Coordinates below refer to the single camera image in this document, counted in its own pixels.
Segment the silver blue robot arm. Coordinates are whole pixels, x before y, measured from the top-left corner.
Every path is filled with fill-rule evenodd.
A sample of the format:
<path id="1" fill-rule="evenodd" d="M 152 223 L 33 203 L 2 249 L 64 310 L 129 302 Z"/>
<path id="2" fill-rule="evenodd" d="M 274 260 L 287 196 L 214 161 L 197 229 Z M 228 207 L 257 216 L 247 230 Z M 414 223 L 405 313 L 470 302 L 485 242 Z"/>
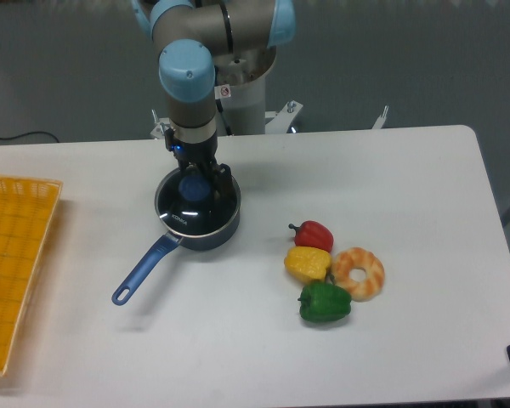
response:
<path id="1" fill-rule="evenodd" d="M 157 51 L 170 123 L 165 146 L 181 173 L 193 167 L 218 192 L 233 188 L 215 159 L 218 148 L 214 60 L 273 51 L 296 31 L 290 1 L 134 1 L 133 12 Z"/>

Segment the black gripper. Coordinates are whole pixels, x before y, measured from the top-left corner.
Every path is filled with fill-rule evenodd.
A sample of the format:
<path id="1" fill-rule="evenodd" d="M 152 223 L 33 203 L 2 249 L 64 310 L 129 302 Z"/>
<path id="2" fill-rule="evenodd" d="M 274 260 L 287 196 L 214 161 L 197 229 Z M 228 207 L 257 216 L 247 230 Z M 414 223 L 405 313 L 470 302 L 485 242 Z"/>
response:
<path id="1" fill-rule="evenodd" d="M 218 148 L 218 135 L 213 133 L 208 139 L 188 143 L 179 139 L 179 131 L 165 131 L 165 146 L 177 160 L 181 182 L 201 182 L 204 176 L 200 169 L 210 168 L 212 198 L 215 203 L 232 202 L 232 174 L 230 167 L 217 163 L 215 154 Z"/>

